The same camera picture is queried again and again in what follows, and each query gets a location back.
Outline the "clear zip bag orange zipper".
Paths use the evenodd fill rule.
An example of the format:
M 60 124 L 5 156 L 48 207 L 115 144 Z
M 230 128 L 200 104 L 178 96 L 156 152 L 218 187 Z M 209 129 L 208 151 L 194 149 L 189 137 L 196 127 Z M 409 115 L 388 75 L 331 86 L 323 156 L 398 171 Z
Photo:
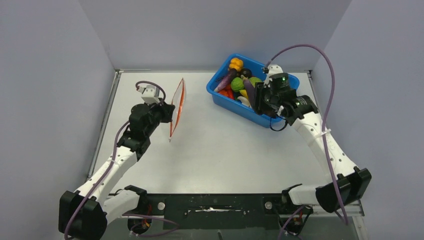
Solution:
M 169 128 L 169 141 L 172 140 L 173 135 L 176 131 L 176 128 L 179 124 L 179 121 L 181 119 L 181 115 L 183 112 L 183 107 L 185 103 L 187 95 L 187 88 L 186 88 L 186 82 L 184 78 L 182 78 L 174 92 L 174 95 L 171 100 L 171 104 L 175 106 L 175 109 L 172 112 L 172 120 L 170 122 L 170 128 Z

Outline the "dark purple toy eggplant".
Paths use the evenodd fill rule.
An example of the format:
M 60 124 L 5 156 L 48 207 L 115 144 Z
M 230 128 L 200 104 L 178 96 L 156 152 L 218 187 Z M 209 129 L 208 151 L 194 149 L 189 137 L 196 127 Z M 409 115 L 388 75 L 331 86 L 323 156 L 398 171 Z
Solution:
M 243 85 L 244 85 L 244 89 L 246 90 L 247 96 L 248 96 L 248 100 L 249 100 L 249 104 L 251 106 L 252 109 L 255 108 L 255 98 L 256 98 L 256 90 L 255 87 L 252 85 L 252 83 L 250 82 L 250 80 L 244 76 L 242 76 L 242 81 L 243 81 Z

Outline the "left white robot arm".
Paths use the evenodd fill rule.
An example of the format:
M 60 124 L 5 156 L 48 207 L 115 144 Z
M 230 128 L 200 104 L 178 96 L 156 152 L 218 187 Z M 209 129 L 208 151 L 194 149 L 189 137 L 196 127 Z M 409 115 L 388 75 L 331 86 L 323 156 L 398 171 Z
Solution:
M 109 158 L 83 185 L 61 196 L 58 230 L 64 239 L 99 240 L 111 222 L 141 205 L 146 195 L 141 188 L 130 185 L 116 196 L 109 194 L 147 151 L 155 129 L 172 122 L 175 108 L 164 102 L 132 107 L 115 135 Z

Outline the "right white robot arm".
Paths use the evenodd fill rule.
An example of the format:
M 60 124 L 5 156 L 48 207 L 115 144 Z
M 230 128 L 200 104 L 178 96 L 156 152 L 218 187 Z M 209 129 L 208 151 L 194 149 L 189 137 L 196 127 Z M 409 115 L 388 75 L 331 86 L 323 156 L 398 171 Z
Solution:
M 333 213 L 358 201 L 372 179 L 367 168 L 359 168 L 323 127 L 319 109 L 308 95 L 297 95 L 288 73 L 274 73 L 255 85 L 254 110 L 271 118 L 283 118 L 304 139 L 322 169 L 327 184 L 303 183 L 283 191 L 282 209 L 295 213 L 301 205 L 320 206 Z

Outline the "green toy cabbage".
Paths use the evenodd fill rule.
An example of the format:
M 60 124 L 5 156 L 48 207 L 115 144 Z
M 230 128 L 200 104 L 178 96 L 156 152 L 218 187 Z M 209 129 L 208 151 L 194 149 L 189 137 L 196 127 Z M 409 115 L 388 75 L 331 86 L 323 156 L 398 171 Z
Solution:
M 255 88 L 257 83 L 262 83 L 263 80 L 261 80 L 258 77 L 252 76 L 249 78 L 249 82 L 251 83 L 251 85 Z

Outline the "white toy mushroom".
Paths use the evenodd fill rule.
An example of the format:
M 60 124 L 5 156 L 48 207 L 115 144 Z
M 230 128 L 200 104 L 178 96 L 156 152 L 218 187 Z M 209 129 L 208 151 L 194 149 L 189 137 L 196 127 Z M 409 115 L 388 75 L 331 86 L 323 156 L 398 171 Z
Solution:
M 244 97 L 244 96 L 238 96 L 237 97 L 237 100 L 240 101 L 242 105 L 244 105 L 244 106 L 246 106 L 248 108 L 251 107 L 250 101 L 246 97 Z

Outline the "yellow toy banana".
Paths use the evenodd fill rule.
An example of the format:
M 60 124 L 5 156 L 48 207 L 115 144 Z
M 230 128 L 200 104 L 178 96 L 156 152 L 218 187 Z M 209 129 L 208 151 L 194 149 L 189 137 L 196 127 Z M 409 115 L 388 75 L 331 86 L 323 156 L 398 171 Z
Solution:
M 239 94 L 242 96 L 242 97 L 244 97 L 245 99 L 249 99 L 249 97 L 248 97 L 248 94 L 247 94 L 247 91 L 245 90 L 245 89 L 242 89 L 242 90 L 240 90 L 239 91 Z

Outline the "blue plastic bin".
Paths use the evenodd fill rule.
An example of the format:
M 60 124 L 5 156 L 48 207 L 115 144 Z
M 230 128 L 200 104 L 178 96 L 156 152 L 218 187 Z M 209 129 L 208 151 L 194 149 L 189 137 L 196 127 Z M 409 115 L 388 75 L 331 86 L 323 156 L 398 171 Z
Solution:
M 263 63 L 234 53 L 224 61 L 210 79 L 206 90 L 211 94 L 216 105 L 264 128 L 272 126 L 274 130 L 280 130 L 285 126 L 284 120 L 256 114 L 249 102 L 248 92 L 245 88 L 246 81 L 244 79 L 248 79 L 252 86 L 266 79 L 263 67 Z

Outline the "green custard apple toy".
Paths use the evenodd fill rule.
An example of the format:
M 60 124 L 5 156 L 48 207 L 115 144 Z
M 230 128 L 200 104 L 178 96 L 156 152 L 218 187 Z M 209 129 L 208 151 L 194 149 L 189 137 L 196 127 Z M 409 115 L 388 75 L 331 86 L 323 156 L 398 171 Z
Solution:
M 231 89 L 232 89 L 233 92 L 238 93 L 239 91 L 245 89 L 244 81 L 240 77 L 235 77 L 231 81 L 230 87 L 231 87 Z

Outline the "red toy chili pepper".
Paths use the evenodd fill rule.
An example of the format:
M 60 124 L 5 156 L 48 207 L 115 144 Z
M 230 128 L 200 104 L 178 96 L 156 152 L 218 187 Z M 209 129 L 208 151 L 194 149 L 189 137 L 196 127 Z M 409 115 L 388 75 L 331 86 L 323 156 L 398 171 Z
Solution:
M 230 84 L 225 87 L 225 90 L 226 90 L 226 93 L 227 93 L 227 97 L 234 100 L 235 99 L 234 92 L 233 92 Z

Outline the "light purple toy eggplant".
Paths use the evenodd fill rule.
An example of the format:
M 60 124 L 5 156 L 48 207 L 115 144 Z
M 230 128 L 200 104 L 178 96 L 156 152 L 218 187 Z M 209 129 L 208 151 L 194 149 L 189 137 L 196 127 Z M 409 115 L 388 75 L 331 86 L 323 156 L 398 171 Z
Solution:
M 217 87 L 214 89 L 214 92 L 220 92 L 225 89 L 237 76 L 238 71 L 235 68 L 231 68 L 228 73 L 221 79 Z

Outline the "orange toy tangerine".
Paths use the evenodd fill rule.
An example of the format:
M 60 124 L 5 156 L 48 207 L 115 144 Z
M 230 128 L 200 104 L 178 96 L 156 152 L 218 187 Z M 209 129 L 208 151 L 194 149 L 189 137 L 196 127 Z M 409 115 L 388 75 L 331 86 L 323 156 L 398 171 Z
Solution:
M 218 92 L 220 95 L 225 96 L 225 97 L 229 97 L 228 91 L 226 89 L 222 89 Z

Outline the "orange toy pumpkin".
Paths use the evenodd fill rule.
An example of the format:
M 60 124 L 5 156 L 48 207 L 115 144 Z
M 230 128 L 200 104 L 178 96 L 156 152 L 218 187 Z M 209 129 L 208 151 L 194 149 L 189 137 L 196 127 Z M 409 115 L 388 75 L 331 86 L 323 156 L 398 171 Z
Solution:
M 229 70 L 236 70 L 237 72 L 240 72 L 244 67 L 244 62 L 237 58 L 237 57 L 233 57 L 228 65 L 228 69 Z

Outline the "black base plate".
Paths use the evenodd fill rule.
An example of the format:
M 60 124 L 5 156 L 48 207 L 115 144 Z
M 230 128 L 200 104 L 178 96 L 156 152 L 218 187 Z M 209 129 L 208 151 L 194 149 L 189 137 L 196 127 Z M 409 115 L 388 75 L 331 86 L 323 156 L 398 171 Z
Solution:
M 162 216 L 165 230 L 278 230 L 298 208 L 281 193 L 148 193 L 130 213 Z

